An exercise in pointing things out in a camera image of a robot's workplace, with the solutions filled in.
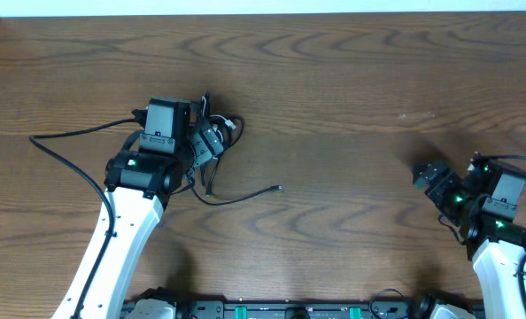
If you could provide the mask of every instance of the cable connector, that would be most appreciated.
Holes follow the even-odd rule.
[[[282,185],[275,185],[269,187],[269,191],[282,191]]]
[[[225,120],[224,124],[226,124],[226,126],[232,130],[236,129],[236,124],[234,124],[234,122],[231,120]]]
[[[133,116],[135,116],[135,121],[141,125],[142,128],[145,128],[147,123],[147,110],[133,110],[131,111]]]

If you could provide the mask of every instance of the wooden table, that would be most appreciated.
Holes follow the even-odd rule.
[[[27,137],[207,89],[213,110],[247,123],[217,197],[284,193],[223,207],[174,196],[128,297],[164,285],[231,300],[358,300],[387,287],[481,298],[410,168],[445,158],[463,173],[474,151],[526,154],[526,13],[4,19],[0,317],[53,314],[100,205]],[[101,183],[133,129],[46,144]],[[516,221],[526,226],[526,187]]]

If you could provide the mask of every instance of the wood grain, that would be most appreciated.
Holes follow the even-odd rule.
[[[129,296],[159,285],[245,300],[481,298],[410,167],[526,154],[526,13],[5,19],[0,27],[0,317],[50,316],[99,198],[27,141],[127,118],[151,96],[246,119],[209,207],[171,198]],[[49,141],[102,181],[134,127]],[[526,169],[526,163],[518,163]],[[526,187],[517,221],[526,226]]]

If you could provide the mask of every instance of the white wall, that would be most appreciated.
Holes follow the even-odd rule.
[[[0,17],[526,11],[526,0],[0,0]]]

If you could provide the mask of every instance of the black cable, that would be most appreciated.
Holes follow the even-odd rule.
[[[191,187],[190,184],[188,184],[188,185],[182,187],[181,189],[179,189],[178,191],[175,191],[174,193],[172,193],[171,196],[176,195],[176,194],[180,194],[182,192],[185,192],[185,191],[189,190],[190,187]]]
[[[476,161],[481,160],[526,160],[524,155],[491,155],[491,156],[480,156]]]
[[[218,156],[218,160],[216,160],[216,166],[214,166],[212,171],[212,176],[210,176],[210,180],[208,181],[208,184],[206,185],[206,196],[212,195],[212,183],[214,177],[216,177],[216,172],[218,172],[218,167],[220,166],[221,157],[223,156],[223,153]]]
[[[58,155],[57,153],[51,151],[49,148],[44,146],[43,144],[40,144],[37,139],[48,139],[48,138],[59,138],[59,137],[67,137],[67,136],[78,136],[82,134],[87,134],[91,132],[96,132],[100,129],[109,128],[115,125],[119,125],[122,123],[130,123],[135,122],[135,119],[126,119],[126,120],[120,120],[120,121],[114,121],[108,124],[100,125],[95,128],[88,128],[83,130],[78,130],[74,132],[66,132],[66,133],[60,133],[60,134],[48,134],[48,135],[33,135],[29,137],[29,141],[36,146],[41,151],[49,154],[52,158],[55,160],[58,160],[59,162],[63,163],[70,169],[72,169],[76,174],[81,176],[86,182],[92,186],[94,191],[96,191],[97,195],[102,199],[102,202],[104,202],[105,209],[107,210],[107,215],[109,219],[109,225],[108,229],[105,232],[105,239],[102,243],[102,247],[100,248],[99,253],[97,254],[96,261],[94,262],[94,265],[92,266],[91,271],[89,272],[88,279],[86,280],[86,283],[84,284],[84,287],[82,288],[82,291],[80,293],[80,298],[78,299],[78,303],[76,304],[76,308],[74,310],[74,314],[71,316],[71,318],[78,319],[80,318],[80,312],[82,308],[84,307],[84,300],[86,299],[86,295],[88,294],[88,290],[90,285],[92,284],[92,280],[94,279],[94,276],[96,275],[97,268],[99,267],[100,262],[104,258],[105,250],[107,249],[108,244],[110,243],[110,240],[112,239],[112,236],[115,236],[113,234],[113,229],[115,226],[115,217],[113,214],[112,205],[110,204],[110,201],[105,196],[104,192],[100,188],[100,186],[83,170],[75,166],[71,161],[68,159],[65,159],[64,157]]]
[[[143,133],[143,130],[142,129],[138,129],[137,131],[131,133],[128,138],[126,138],[125,140],[125,143],[123,143],[123,145],[121,146],[121,150],[122,151],[127,151],[131,148],[131,146],[133,146],[133,144],[135,143],[135,141],[137,141],[137,139],[139,138],[139,136]]]
[[[375,311],[373,311],[373,302],[374,302],[375,299],[377,299],[379,296],[381,296],[382,294],[384,294],[386,292],[395,292],[395,293],[398,293],[398,295],[401,296],[401,298],[403,298],[403,299],[405,298],[405,296],[403,296],[403,294],[400,291],[398,291],[397,289],[395,289],[395,288],[386,288],[386,289],[383,289],[380,292],[378,292],[374,296],[374,298],[372,298],[371,301],[369,301],[369,312],[371,313],[371,315],[373,315],[377,319],[381,319],[381,317],[379,315],[377,315],[377,313]],[[402,316],[402,317],[400,317],[398,319],[406,319],[406,318],[408,318],[409,310],[410,310],[410,307],[407,307],[406,315]]]
[[[235,204],[237,202],[244,201],[244,200],[249,199],[249,198],[254,198],[254,197],[256,197],[258,195],[261,195],[263,193],[266,193],[266,192],[281,191],[282,190],[282,186],[281,185],[274,185],[274,186],[271,186],[271,187],[267,187],[264,190],[256,191],[256,192],[252,193],[251,195],[248,195],[248,196],[246,196],[244,198],[234,199],[234,200],[230,200],[230,201],[226,201],[226,202],[220,202],[220,203],[211,203],[209,201],[205,201],[203,198],[200,197],[200,195],[198,195],[198,193],[194,189],[194,179],[189,177],[188,178],[188,183],[190,185],[190,190],[194,193],[194,196],[196,196],[196,198],[199,201],[201,201],[202,203],[204,203],[206,205],[209,205],[209,206],[223,206],[223,205]]]
[[[458,243],[460,243],[460,245],[465,245],[466,241],[465,240],[460,241],[458,232],[454,229],[454,227],[442,222],[442,217],[445,217],[445,216],[443,214],[440,214],[440,216],[438,216],[438,222],[440,222],[440,225],[446,226],[452,232],[452,234],[454,235],[454,238],[456,238],[456,240],[458,241]]]
[[[234,139],[231,130],[228,128],[228,126],[225,125],[224,121],[219,117],[216,118],[216,121],[220,121],[222,123],[222,125],[221,126],[219,125],[219,127],[224,128],[226,133],[228,134],[228,139],[224,141],[224,147],[225,147],[224,152],[227,151],[229,148],[231,148],[233,145],[235,145],[237,141],[239,141],[239,139],[244,134],[244,118],[242,118],[239,115],[229,115],[227,119],[230,121],[233,121],[233,120],[239,121],[242,127],[239,129],[239,134]],[[214,167],[212,171],[212,176],[210,177],[210,180],[207,183],[205,182],[205,169],[207,165],[206,167],[204,167],[204,170],[203,169],[200,170],[200,178],[201,178],[200,182],[202,182],[202,186],[206,187],[205,194],[207,197],[212,196],[213,180],[216,177],[216,172],[218,172],[218,167],[220,166],[221,157],[224,155],[224,152],[218,156],[218,161],[216,162],[216,166]]]
[[[521,261],[519,261],[519,268],[517,269],[517,276],[519,279],[519,291],[521,291],[521,300],[522,300],[522,306],[525,309],[526,314],[526,289],[525,289],[525,275],[526,272],[524,271],[526,263],[526,254],[521,258]]]

